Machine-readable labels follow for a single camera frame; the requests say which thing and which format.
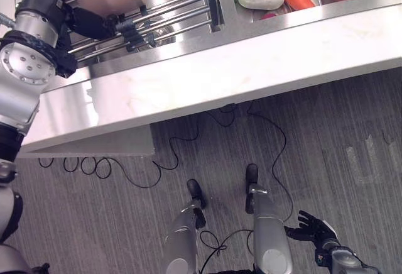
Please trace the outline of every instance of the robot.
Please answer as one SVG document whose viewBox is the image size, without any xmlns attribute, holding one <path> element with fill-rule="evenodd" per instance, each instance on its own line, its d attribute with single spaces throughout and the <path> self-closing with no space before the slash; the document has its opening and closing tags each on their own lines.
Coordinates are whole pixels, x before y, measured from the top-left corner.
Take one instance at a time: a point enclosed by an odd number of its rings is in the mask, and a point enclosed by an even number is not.
<svg viewBox="0 0 402 274">
<path fill-rule="evenodd" d="M 165 239 L 162 274 L 196 274 L 196 230 L 205 226 L 202 209 L 207 206 L 198 182 L 187 182 L 191 201 L 173 221 Z M 367 266 L 348 247 L 341 246 L 334 229 L 311 214 L 299 212 L 299 228 L 286 227 L 268 190 L 258 184 L 258 167 L 246 168 L 246 212 L 254 215 L 254 265 L 252 270 L 223 271 L 217 274 L 291 274 L 293 269 L 288 238 L 311 241 L 315 262 L 330 274 L 367 274 Z"/>
<path fill-rule="evenodd" d="M 68 30 L 101 40 L 115 35 L 118 20 L 72 9 L 65 0 L 16 0 L 15 17 L 13 21 L 0 14 L 0 23 L 11 28 L 0 39 L 0 274 L 46 273 L 47 266 L 32 270 L 19 251 L 4 244 L 17 230 L 23 211 L 21 196 L 7 184 L 16 177 L 14 162 L 38 112 L 40 94 L 56 75 L 67 78 L 77 69 L 75 57 L 68 53 Z M 340 246 L 325 222 L 300 212 L 300 228 L 284 227 L 257 178 L 257 167 L 248 166 L 246 210 L 254 214 L 255 273 L 292 273 L 286 237 L 313 241 L 317 264 L 332 274 L 367 273 L 367 266 L 349 248 Z M 205 199 L 196 181 L 189 181 L 188 188 L 192 200 L 166 238 L 166 274 L 196 273 L 195 232 L 205 225 Z"/>
</svg>

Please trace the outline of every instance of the cable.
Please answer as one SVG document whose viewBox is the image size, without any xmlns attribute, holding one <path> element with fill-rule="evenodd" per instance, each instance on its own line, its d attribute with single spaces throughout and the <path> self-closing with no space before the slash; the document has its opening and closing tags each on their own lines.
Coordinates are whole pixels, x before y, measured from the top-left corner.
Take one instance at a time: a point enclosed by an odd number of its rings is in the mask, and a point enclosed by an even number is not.
<svg viewBox="0 0 402 274">
<path fill-rule="evenodd" d="M 49 167 L 51 167 L 51 166 L 53 165 L 53 162 L 55 161 L 55 159 L 54 159 L 54 158 L 52 158 L 52 160 L 50 161 L 50 163 L 49 163 L 48 165 L 44 165 L 44 164 L 42 164 L 42 162 L 41 162 L 40 158 L 38 159 L 38 161 L 39 161 L 39 165 L 40 165 L 40 167 L 42 167 L 42 168 L 49 168 Z"/>
<path fill-rule="evenodd" d="M 66 161 L 67 161 L 67 158 L 64 158 L 64 160 L 63 160 L 63 169 L 66 172 L 72 173 L 72 172 L 76 171 L 78 169 L 78 167 L 80 166 L 80 158 L 78 158 L 78 157 L 77 157 L 77 164 L 75 165 L 74 169 L 72 169 L 72 170 L 67 169 L 66 164 L 65 164 Z"/>
<path fill-rule="evenodd" d="M 231 109 L 228 110 L 228 111 L 224 110 L 228 106 L 230 106 Z M 186 142 L 192 142 L 192 141 L 197 140 L 198 137 L 200 136 L 200 119 L 201 119 L 202 114 L 209 115 L 219 126 L 221 126 L 223 128 L 228 128 L 236 120 L 236 115 L 234 114 L 234 111 L 238 108 L 238 105 L 237 104 L 229 104 L 228 106 L 221 107 L 219 109 L 219 111 L 222 114 L 232 114 L 232 119 L 229 121 L 229 123 L 224 124 L 224 123 L 220 122 L 210 111 L 201 112 L 200 114 L 197 115 L 197 120 L 195 122 L 195 136 L 190 137 L 190 138 L 180 138 L 180 137 L 176 137 L 176 136 L 169 138 L 168 142 L 169 142 L 170 150 L 172 151 L 173 156 L 175 157 L 174 166 L 172 166 L 172 167 L 162 166 L 159 163 L 156 163 L 155 161 L 152 161 L 152 163 L 154 163 L 155 166 L 157 167 L 157 169 L 160 170 L 160 171 L 162 169 L 164 169 L 164 170 L 174 170 L 174 169 L 176 169 L 179 166 L 180 161 L 179 161 L 179 157 L 177 155 L 176 149 L 173 146 L 173 140 L 180 140 L 180 141 L 186 141 Z"/>
<path fill-rule="evenodd" d="M 247 250 L 249 251 L 249 253 L 251 254 L 251 256 L 254 256 L 254 254 L 253 254 L 253 252 L 252 252 L 251 249 L 250 249 L 250 242 L 249 242 L 249 240 L 250 240 L 250 236 L 252 235 L 253 232 L 254 232 L 254 230 L 253 230 L 253 231 L 250 231 L 250 232 L 249 232 L 249 235 L 247 235 Z"/>
<path fill-rule="evenodd" d="M 235 234 L 237 234 L 237 233 L 239 233 L 239 232 L 248 232 L 248 233 L 251 233 L 252 231 L 253 231 L 253 230 L 250 230 L 250 229 L 239 229 L 239 230 L 236 230 L 236 231 L 230 233 L 230 235 L 229 235 L 228 237 L 226 237 L 226 238 L 223 240 L 223 242 L 221 242 L 221 243 L 219 243 L 218 238 L 217 238 L 216 235 L 215 235 L 214 233 L 212 233 L 211 231 L 208 231 L 208 230 L 202 231 L 202 232 L 200 233 L 201 242 L 202 242 L 204 245 L 206 245 L 208 248 L 211 248 L 211 249 L 214 249 L 214 250 L 213 250 L 213 252 L 212 252 L 211 254 L 209 254 L 209 256 L 207 257 L 207 259 L 206 259 L 204 265 L 203 265 L 202 268 L 201 268 L 201 271 L 199 271 L 199 274 L 202 274 L 202 273 L 204 272 L 204 269 L 205 269 L 205 267 L 207 266 L 208 261 L 211 259 L 211 257 L 213 257 L 213 255 L 214 255 L 215 253 L 217 253 L 217 256 L 219 256 L 219 252 L 220 252 L 220 251 L 224 251 L 224 250 L 227 249 L 227 246 L 225 245 L 225 243 L 226 243 L 226 241 L 227 241 L 228 239 L 230 239 L 233 235 L 235 235 Z M 216 240 L 216 242 L 217 242 L 217 247 L 213 247 L 213 246 L 211 246 L 211 245 L 208 245 L 208 244 L 202 239 L 202 234 L 203 234 L 203 233 L 209 233 L 209 234 L 211 234 L 212 237 L 213 237 L 213 238 Z"/>
<path fill-rule="evenodd" d="M 279 125 L 277 125 L 274 121 L 272 121 L 270 118 L 268 118 L 268 117 L 266 117 L 266 116 L 263 116 L 263 115 L 259 114 L 258 112 L 251 112 L 251 109 L 253 108 L 253 104 L 254 104 L 254 100 L 251 101 L 250 106 L 249 106 L 249 108 L 247 109 L 247 114 L 248 114 L 249 116 L 255 116 L 255 117 L 257 117 L 257 118 L 261 118 L 261 119 L 263 119 L 263 120 L 265 120 L 265 121 L 268 121 L 268 122 L 271 123 L 278 131 L 280 131 L 280 133 L 281 133 L 282 136 L 283 136 L 283 145 L 282 145 L 282 149 L 280 150 L 280 152 L 278 153 L 278 155 L 276 156 L 276 158 L 275 158 L 275 160 L 274 160 L 274 162 L 273 162 L 273 164 L 272 164 L 271 173 L 272 173 L 272 176 L 274 177 L 274 179 L 277 181 L 277 183 L 278 183 L 278 184 L 282 187 L 282 189 L 286 192 L 286 195 L 287 195 L 287 197 L 288 197 L 288 199 L 289 199 L 289 201 L 290 201 L 290 212 L 289 212 L 289 215 L 283 220 L 283 222 L 286 222 L 286 221 L 292 216 L 292 214 L 293 214 L 293 205 L 294 205 L 294 203 L 293 203 L 293 198 L 291 197 L 291 195 L 290 195 L 290 193 L 289 193 L 289 190 L 283 185 L 283 183 L 281 182 L 281 180 L 280 180 L 280 179 L 276 176 L 276 174 L 275 174 L 275 165 L 276 165 L 276 163 L 278 162 L 280 156 L 282 155 L 282 153 L 284 152 L 284 150 L 285 150 L 285 148 L 286 148 L 286 144 L 287 144 L 286 134 L 285 134 L 285 132 L 283 131 L 283 129 L 282 129 Z"/>
<path fill-rule="evenodd" d="M 73 167 L 72 169 L 71 169 L 71 168 L 67 168 L 67 163 L 66 163 L 66 162 L 67 162 L 68 158 L 64 158 L 64 159 L 63 159 L 63 169 L 64 169 L 66 172 L 68 172 L 68 173 L 73 173 L 73 172 L 76 172 L 76 171 L 80 168 L 80 170 L 82 171 L 82 173 L 85 174 L 85 175 L 93 175 L 93 174 L 95 174 L 99 179 L 105 180 L 105 179 L 109 178 L 109 177 L 111 176 L 111 174 L 112 174 L 112 163 L 111 163 L 111 161 L 113 161 L 113 162 L 115 162 L 115 163 L 118 165 L 118 167 L 120 167 L 120 169 L 121 169 L 121 171 L 123 172 L 125 178 L 127 179 L 127 181 L 128 181 L 130 184 L 132 184 L 132 185 L 135 186 L 135 187 L 141 188 L 141 189 L 150 189 L 150 188 L 153 188 L 153 187 L 155 187 L 156 185 L 158 185 L 158 183 L 160 182 L 160 180 L 161 180 L 161 178 L 162 178 L 162 170 L 174 170 L 174 169 L 176 169 L 176 168 L 179 166 L 179 164 L 180 164 L 180 159 L 179 159 L 179 157 L 178 157 L 178 154 L 177 154 L 177 152 L 176 152 L 175 147 L 173 146 L 173 142 L 174 142 L 175 140 L 187 141 L 187 142 L 191 142 L 191 141 L 197 140 L 198 137 L 200 136 L 200 119 L 201 119 L 201 116 L 202 116 L 203 114 L 206 114 L 206 115 L 208 115 L 209 117 L 211 117 L 219 126 L 221 126 L 221 127 L 223 127 L 223 128 L 228 128 L 228 127 L 231 126 L 231 125 L 234 123 L 234 121 L 236 120 L 236 115 L 234 114 L 234 111 L 235 111 L 237 108 L 238 108 L 238 106 L 237 106 L 236 104 L 229 104 L 228 106 L 224 106 L 224 107 L 218 109 L 222 114 L 232 114 L 231 120 L 230 120 L 229 123 L 227 123 L 227 124 L 220 122 L 210 111 L 201 112 L 200 114 L 197 115 L 197 121 L 196 121 L 196 124 L 195 124 L 195 136 L 190 137 L 190 138 L 181 138 L 181 137 L 177 137 L 177 136 L 170 137 L 169 140 L 168 140 L 168 142 L 169 142 L 170 150 L 172 151 L 173 156 L 175 157 L 175 164 L 174 164 L 174 166 L 172 166 L 172 167 L 168 167 L 168 166 L 160 165 L 159 163 L 157 163 L 156 161 L 153 160 L 152 163 L 155 165 L 155 167 L 156 167 L 156 169 L 157 169 L 157 171 L 158 171 L 158 176 L 157 176 L 157 178 L 156 178 L 156 181 L 153 182 L 152 184 L 149 184 L 149 185 L 140 185 L 140 184 L 134 182 L 134 181 L 131 179 L 131 177 L 128 175 L 128 173 L 127 173 L 127 171 L 125 170 L 125 168 L 121 165 L 121 163 L 118 162 L 115 158 L 110 158 L 110 157 L 102 157 L 100 160 L 97 160 L 95 157 L 85 157 L 85 158 L 81 159 L 81 161 L 80 161 L 80 158 L 77 157 L 77 158 L 76 158 L 76 165 L 75 165 L 75 167 Z M 94 164 L 94 167 L 93 167 L 92 170 L 86 171 L 86 170 L 84 169 L 84 163 L 85 163 L 85 161 L 87 161 L 89 158 L 92 159 L 93 164 Z M 40 167 L 42 167 L 42 168 L 50 168 L 50 167 L 53 165 L 54 160 L 55 160 L 55 159 L 52 158 L 52 160 L 50 161 L 50 163 L 49 163 L 48 165 L 44 165 L 44 164 L 42 163 L 42 161 L 41 161 L 41 158 L 38 159 L 38 162 L 39 162 Z M 102 162 L 107 162 L 107 164 L 108 164 L 108 166 L 109 166 L 109 169 L 108 169 L 108 171 L 107 171 L 107 173 L 106 173 L 105 176 L 100 175 L 100 174 L 99 174 L 99 171 L 98 171 L 99 165 L 100 165 Z"/>
</svg>

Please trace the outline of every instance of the gray floor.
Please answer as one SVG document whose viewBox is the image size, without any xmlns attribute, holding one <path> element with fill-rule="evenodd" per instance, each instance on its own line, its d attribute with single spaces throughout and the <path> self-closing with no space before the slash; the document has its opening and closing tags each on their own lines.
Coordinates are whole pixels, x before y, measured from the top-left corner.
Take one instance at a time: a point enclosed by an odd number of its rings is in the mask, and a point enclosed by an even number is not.
<svg viewBox="0 0 402 274">
<path fill-rule="evenodd" d="M 267 97 L 254 105 L 288 137 L 277 171 L 295 210 L 325 218 L 343 244 L 383 273 L 402 273 L 401 93 L 398 69 Z M 61 160 L 52 169 L 20 160 L 21 175 L 13 187 L 23 194 L 25 210 L 9 243 L 32 265 L 48 261 L 51 273 L 158 273 L 163 236 L 188 200 L 188 178 L 198 179 L 207 193 L 207 229 L 220 240 L 235 229 L 252 228 L 243 194 L 244 169 L 251 162 L 259 165 L 261 181 L 286 216 L 289 202 L 270 174 L 283 139 L 272 125 L 247 116 L 248 106 L 239 106 L 230 128 L 203 116 L 200 138 L 176 145 L 180 166 L 163 172 L 150 190 L 128 184 L 117 167 L 109 179 L 99 180 L 63 172 Z M 171 165 L 169 136 L 190 136 L 194 122 L 190 116 L 154 124 L 156 155 L 120 158 L 133 179 L 154 181 L 151 161 Z M 287 224 L 296 225 L 296 214 Z M 291 250 L 295 273 L 327 272 L 313 263 L 312 244 L 291 241 Z M 200 244 L 199 260 L 210 252 Z M 212 258 L 206 273 L 251 265 L 243 233 Z"/>
</svg>

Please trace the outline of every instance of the metal rack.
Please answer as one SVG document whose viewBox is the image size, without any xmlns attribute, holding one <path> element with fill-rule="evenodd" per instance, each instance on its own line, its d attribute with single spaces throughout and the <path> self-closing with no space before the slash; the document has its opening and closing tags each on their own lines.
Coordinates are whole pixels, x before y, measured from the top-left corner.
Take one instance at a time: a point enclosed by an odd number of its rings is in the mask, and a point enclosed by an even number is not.
<svg viewBox="0 0 402 274">
<path fill-rule="evenodd" d="M 176 13 L 176 10 L 180 10 L 189 5 L 194 5 L 200 1 L 203 1 L 203 5 Z M 130 19 L 132 21 L 132 23 L 136 26 L 138 34 L 144 39 L 144 41 L 136 45 L 135 48 L 140 49 L 141 47 L 149 46 L 149 43 L 147 42 L 148 35 L 160 30 L 161 28 L 167 28 L 168 30 L 171 29 L 171 31 L 167 34 L 155 36 L 155 43 L 160 43 L 181 33 L 197 29 L 201 26 L 211 25 L 213 23 L 213 19 L 211 17 L 213 17 L 213 15 L 217 16 L 217 14 L 211 14 L 211 10 L 216 11 L 217 8 L 215 6 L 210 7 L 210 1 L 211 0 L 171 0 L 148 8 L 146 15 L 142 15 L 140 12 L 126 15 L 126 19 Z M 171 26 L 174 24 L 192 19 L 196 16 L 200 16 L 201 14 L 206 14 L 207 19 L 179 30 L 174 30 L 171 28 Z M 129 43 L 124 42 L 122 34 L 117 33 L 112 38 L 108 38 L 106 40 L 93 40 L 91 38 L 85 38 L 83 40 L 76 41 L 73 43 L 72 50 L 70 50 L 69 53 L 76 55 L 78 62 L 83 62 L 90 60 L 91 58 L 119 50 L 128 45 Z M 92 51 L 82 54 L 82 52 L 85 52 L 90 48 L 92 48 Z"/>
</svg>

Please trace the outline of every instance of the kitchen counter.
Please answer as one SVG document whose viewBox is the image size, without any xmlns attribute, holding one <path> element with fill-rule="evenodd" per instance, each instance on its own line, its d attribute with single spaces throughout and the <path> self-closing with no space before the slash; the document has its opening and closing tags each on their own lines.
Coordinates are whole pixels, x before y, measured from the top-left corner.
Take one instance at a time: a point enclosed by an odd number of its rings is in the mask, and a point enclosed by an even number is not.
<svg viewBox="0 0 402 274">
<path fill-rule="evenodd" d="M 401 19 L 373 9 L 44 93 L 23 151 L 400 67 Z"/>
</svg>

